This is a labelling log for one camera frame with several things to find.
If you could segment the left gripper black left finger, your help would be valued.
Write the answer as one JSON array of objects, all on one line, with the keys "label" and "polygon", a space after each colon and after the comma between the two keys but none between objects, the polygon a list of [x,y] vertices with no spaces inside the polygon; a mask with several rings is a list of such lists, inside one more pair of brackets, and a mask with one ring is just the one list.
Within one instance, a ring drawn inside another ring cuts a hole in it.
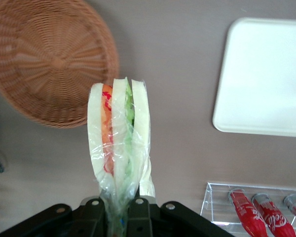
[{"label": "left gripper black left finger", "polygon": [[84,199],[72,210],[53,205],[8,228],[0,237],[103,237],[106,234],[105,205],[100,197]]}]

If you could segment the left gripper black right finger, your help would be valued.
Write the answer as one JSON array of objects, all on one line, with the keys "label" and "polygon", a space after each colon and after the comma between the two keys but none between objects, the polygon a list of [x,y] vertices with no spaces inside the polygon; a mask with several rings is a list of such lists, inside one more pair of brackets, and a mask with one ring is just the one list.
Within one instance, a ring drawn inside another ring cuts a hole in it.
[{"label": "left gripper black right finger", "polygon": [[232,237],[233,235],[176,201],[161,207],[137,197],[128,209],[130,237]]}]

